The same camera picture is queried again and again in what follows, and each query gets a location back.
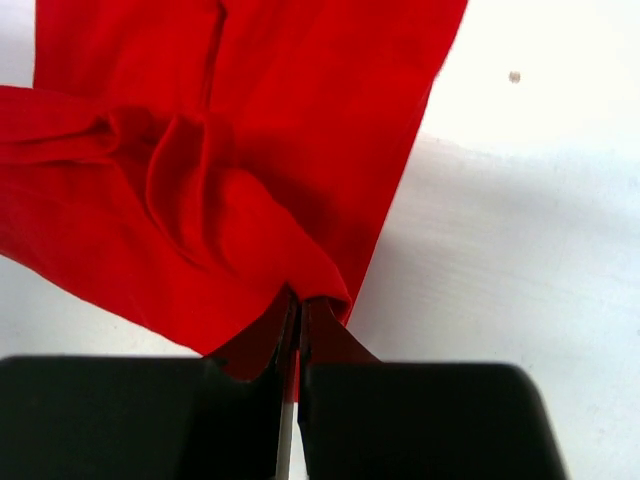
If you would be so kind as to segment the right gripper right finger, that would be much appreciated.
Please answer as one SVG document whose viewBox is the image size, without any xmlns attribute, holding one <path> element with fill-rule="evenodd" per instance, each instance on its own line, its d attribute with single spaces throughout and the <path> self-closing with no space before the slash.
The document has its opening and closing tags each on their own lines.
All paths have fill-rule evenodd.
<svg viewBox="0 0 640 480">
<path fill-rule="evenodd" d="M 301 310 L 298 422 L 312 479 L 562 479 L 542 398 L 504 363 L 389 363 L 324 299 Z"/>
</svg>

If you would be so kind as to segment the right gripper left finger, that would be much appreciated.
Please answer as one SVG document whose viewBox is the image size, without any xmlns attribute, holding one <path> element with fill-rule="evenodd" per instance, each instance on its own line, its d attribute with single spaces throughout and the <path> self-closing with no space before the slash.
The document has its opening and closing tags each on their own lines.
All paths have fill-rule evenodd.
<svg viewBox="0 0 640 480">
<path fill-rule="evenodd" d="M 204 357 L 1 362 L 5 479 L 284 479 L 298 302 Z"/>
</svg>

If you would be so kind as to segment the red t shirt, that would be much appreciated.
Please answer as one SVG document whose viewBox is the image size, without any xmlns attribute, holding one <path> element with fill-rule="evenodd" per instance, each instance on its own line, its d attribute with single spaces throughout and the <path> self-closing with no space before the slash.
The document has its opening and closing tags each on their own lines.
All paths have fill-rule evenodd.
<svg viewBox="0 0 640 480">
<path fill-rule="evenodd" d="M 39 1 L 1 252 L 207 354 L 283 288 L 349 319 L 462 1 Z"/>
</svg>

